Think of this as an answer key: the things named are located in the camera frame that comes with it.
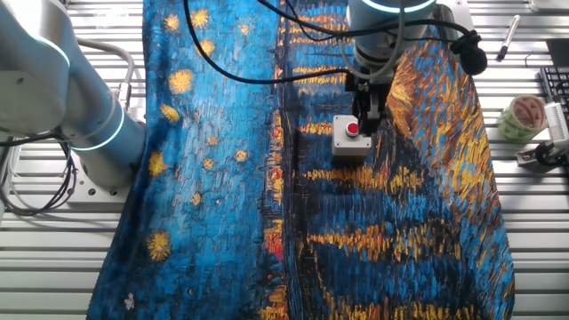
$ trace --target tape roll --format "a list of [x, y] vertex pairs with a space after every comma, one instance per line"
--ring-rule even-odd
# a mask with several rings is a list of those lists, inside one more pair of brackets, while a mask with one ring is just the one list
[[512, 100], [498, 117], [498, 130], [508, 140], [529, 142], [548, 127], [545, 102], [532, 95], [522, 95]]

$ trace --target black cable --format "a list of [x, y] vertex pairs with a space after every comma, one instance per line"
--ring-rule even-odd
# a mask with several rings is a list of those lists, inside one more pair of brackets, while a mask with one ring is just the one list
[[565, 163], [565, 157], [564, 156], [555, 159], [554, 162], [550, 162], [550, 161], [546, 160], [546, 156], [549, 155], [549, 152], [551, 149], [553, 149], [553, 147], [555, 147], [555, 145], [553, 144], [553, 141], [540, 143], [535, 148], [535, 160], [537, 160], [537, 162], [540, 163], [541, 165], [545, 165], [545, 166], [556, 166], [557, 167], [557, 166], [564, 165], [564, 163]]
[[21, 146], [21, 145], [29, 143], [29, 142], [53, 139], [53, 138], [58, 138], [58, 137], [59, 137], [59, 135], [53, 134], [53, 133], [40, 134], [40, 135], [37, 135], [35, 137], [30, 137], [30, 138], [26, 138], [26, 139], [22, 139], [22, 140], [16, 140], [16, 141], [11, 140], [11, 141], [6, 141], [6, 142], [0, 142], [0, 147], [16, 147], [16, 146]]
[[559, 102], [559, 96], [561, 96], [561, 94], [559, 94], [559, 91], [561, 91], [561, 88], [563, 87], [563, 84], [569, 84], [569, 79], [564, 80], [558, 84], [555, 85], [554, 89], [555, 89], [555, 93], [556, 95], [553, 96], [553, 101], [555, 102]]
[[[369, 28], [369, 29], [363, 29], [363, 30], [355, 30], [355, 31], [334, 31], [334, 30], [330, 30], [327, 28], [322, 28], [320, 26], [317, 26], [315, 24], [300, 20], [300, 19], [296, 19], [295, 17], [291, 16], [290, 14], [283, 12], [282, 10], [276, 8], [274, 5], [270, 4], [269, 2], [267, 2], [267, 0], [257, 0], [259, 3], [263, 4], [264, 6], [266, 6], [268, 9], [270, 9], [272, 12], [280, 15], [283, 18], [286, 18], [288, 20], [294, 21], [306, 28], [311, 28], [315, 31], [330, 35], [330, 36], [336, 36], [336, 37], [348, 37], [348, 36], [367, 36], [367, 35], [371, 35], [371, 34], [375, 34], [375, 33], [379, 33], [379, 32], [385, 32], [385, 31], [389, 31], [391, 29], [397, 29], [399, 28], [399, 24], [397, 22], [392, 22], [392, 23], [387, 23], [387, 24], [383, 24], [381, 26], [378, 26], [376, 28]], [[407, 21], [405, 23], [406, 27], [410, 27], [410, 26], [424, 26], [424, 25], [428, 25], [428, 26], [438, 26], [438, 27], [447, 27], [447, 28], [453, 28], [459, 32], [461, 32], [462, 34], [468, 34], [469, 30], [464, 28], [463, 26], [457, 24], [457, 23], [453, 23], [453, 22], [448, 22], [448, 21], [441, 21], [441, 20], [434, 20], [434, 19], [422, 19], [422, 20], [411, 20], [411, 21]]]
[[[286, 5], [288, 5], [288, 7], [291, 9], [291, 12], [293, 13], [294, 18], [300, 20], [301, 18], [299, 18], [299, 15], [296, 13], [296, 11], [294, 10], [294, 6], [291, 3], [291, 0], [286, 0]], [[299, 27], [301, 27], [302, 33], [304, 34], [304, 36], [306, 36], [308, 39], [314, 41], [314, 42], [323, 42], [323, 41], [327, 41], [330, 39], [334, 39], [336, 36], [325, 36], [322, 38], [314, 38], [313, 36], [311, 36], [306, 29], [304, 28], [304, 26], [302, 26], [301, 24], [299, 24]]]
[[[296, 18], [297, 20], [301, 20], [301, 18], [299, 18], [299, 15], [296, 13], [296, 11], [294, 10], [294, 6], [291, 3], [291, 0], [286, 0], [286, 5], [291, 9], [291, 12], [293, 13], [294, 18]], [[327, 40], [331, 40], [334, 38], [337, 38], [337, 36], [326, 36], [326, 37], [322, 37], [322, 38], [314, 38], [313, 36], [311, 36], [309, 34], [308, 31], [306, 31], [306, 29], [304, 28], [304, 26], [300, 23], [297, 23], [299, 25], [299, 27], [302, 30], [302, 33], [304, 34], [304, 36], [306, 36], [308, 39], [314, 41], [314, 42], [323, 42], [323, 41], [327, 41]], [[397, 37], [396, 34], [394, 34], [391, 31], [384, 31], [386, 34], [390, 35], [390, 36], [395, 36]], [[435, 38], [435, 37], [421, 37], [421, 38], [407, 38], [404, 37], [403, 40], [405, 41], [424, 41], [424, 40], [432, 40], [432, 41], [440, 41], [440, 42], [447, 42], [447, 43], [454, 43], [456, 40], [447, 40], [447, 39], [441, 39], [441, 38]]]
[[285, 84], [285, 83], [289, 83], [289, 82], [293, 82], [293, 81], [298, 81], [298, 80], [303, 80], [303, 79], [309, 79], [312, 77], [317, 77], [317, 76], [328, 76], [328, 75], [333, 75], [333, 74], [338, 74], [338, 73], [343, 73], [346, 75], [350, 75], [350, 72], [345, 69], [345, 68], [334, 68], [334, 69], [330, 69], [330, 70], [326, 70], [326, 71], [320, 71], [320, 72], [315, 72], [315, 73], [309, 73], [309, 74], [305, 74], [305, 75], [300, 75], [300, 76], [291, 76], [291, 77], [287, 77], [287, 78], [282, 78], [282, 79], [271, 79], [271, 80], [256, 80], [256, 79], [247, 79], [247, 78], [242, 78], [240, 76], [235, 76], [230, 74], [229, 72], [225, 71], [223, 68], [221, 68], [220, 66], [218, 66], [206, 53], [204, 48], [202, 47], [202, 45], [199, 43], [199, 39], [197, 38], [196, 35], [196, 31], [194, 30], [194, 25], [192, 24], [192, 20], [191, 17], [189, 15], [189, 4], [187, 0], [182, 1], [184, 3], [184, 13], [186, 15], [186, 22], [188, 23], [188, 29], [189, 29], [189, 33], [192, 36], [192, 40], [194, 41], [194, 45], [196, 46], [197, 50], [201, 53], [202, 57], [205, 59], [205, 61], [212, 66], [212, 68], [214, 68], [217, 72], [221, 73], [222, 75], [238, 81], [238, 82], [242, 82], [245, 84]]
[[[65, 180], [61, 184], [60, 188], [57, 190], [55, 195], [53, 195], [52, 199], [50, 199], [50, 201], [47, 204], [45, 204], [44, 207], [42, 207], [40, 209], [29, 209], [29, 208], [20, 208], [16, 204], [14, 204], [12, 201], [10, 201], [8, 196], [4, 193], [4, 188], [3, 188], [4, 184], [3, 184], [3, 186], [0, 187], [0, 199], [2, 200], [4, 205], [6, 205], [6, 207], [8, 208], [8, 210], [11, 213], [14, 213], [14, 214], [19, 215], [19, 216], [30, 217], [30, 216], [37, 215], [39, 213], [48, 212], [50, 210], [57, 209], [57, 208], [61, 207], [62, 205], [64, 205], [69, 200], [69, 198], [73, 195], [73, 191], [75, 190], [76, 183], [77, 183], [75, 162], [73, 161], [73, 157], [71, 157], [69, 154], [69, 152], [70, 152], [69, 145], [64, 143], [64, 142], [61, 142], [61, 141], [59, 143], [60, 143], [60, 146], [63, 150], [63, 153], [65, 154], [66, 158], [68, 159], [68, 161], [66, 163], [67, 174], [66, 174]], [[8, 149], [6, 149], [3, 152], [2, 157], [0, 158], [0, 168], [4, 167], [4, 164], [6, 163], [7, 157], [8, 157]], [[71, 175], [73, 175], [73, 187], [69, 188], [69, 183], [71, 181]], [[58, 202], [65, 195], [67, 195], [67, 197], [65, 199], [63, 199], [58, 204]]]

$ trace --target cloth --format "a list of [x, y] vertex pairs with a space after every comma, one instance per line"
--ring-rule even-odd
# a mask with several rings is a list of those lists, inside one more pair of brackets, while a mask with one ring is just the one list
[[[341, 29], [346, 4], [296, 8]], [[309, 41], [256, 1], [190, 10], [208, 55], [233, 74], [343, 65], [333, 42]], [[144, 1], [143, 42], [147, 146], [88, 319], [511, 317], [482, 112], [448, 44], [407, 51], [390, 121], [354, 167], [332, 160], [331, 122], [352, 102], [342, 75], [229, 80], [199, 56], [174, 0]]]

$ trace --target metal grating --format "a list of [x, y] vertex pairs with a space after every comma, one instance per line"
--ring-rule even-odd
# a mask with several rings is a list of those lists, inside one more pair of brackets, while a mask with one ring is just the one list
[[[569, 320], [569, 185], [564, 171], [533, 174], [518, 168], [516, 152], [534, 148], [548, 134], [543, 132], [520, 147], [504, 140], [495, 124], [500, 111], [518, 94], [543, 96], [539, 68], [551, 65], [545, 39], [569, 37], [569, 16], [538, 15], [523, 0], [470, 0], [469, 6], [490, 60], [489, 68], [475, 79], [516, 266], [514, 319]], [[516, 13], [522, 15], [520, 27], [507, 58], [498, 63], [493, 59]], [[77, 36], [132, 53], [137, 72], [130, 112], [142, 117], [141, 0], [75, 0], [69, 14]], [[108, 84], [118, 86], [125, 63], [112, 54], [84, 52]], [[57, 144], [27, 145], [16, 167], [21, 177], [15, 182], [30, 203], [44, 204], [60, 183], [56, 176], [63, 165]], [[0, 318], [84, 319], [121, 209], [118, 204], [67, 205], [32, 219], [6, 213], [0, 227]]]

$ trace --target red button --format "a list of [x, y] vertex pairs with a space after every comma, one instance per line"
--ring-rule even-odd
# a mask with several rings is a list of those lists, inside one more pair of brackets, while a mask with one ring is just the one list
[[356, 137], [359, 133], [359, 129], [357, 128], [357, 123], [349, 123], [346, 126], [346, 134], [350, 137]]

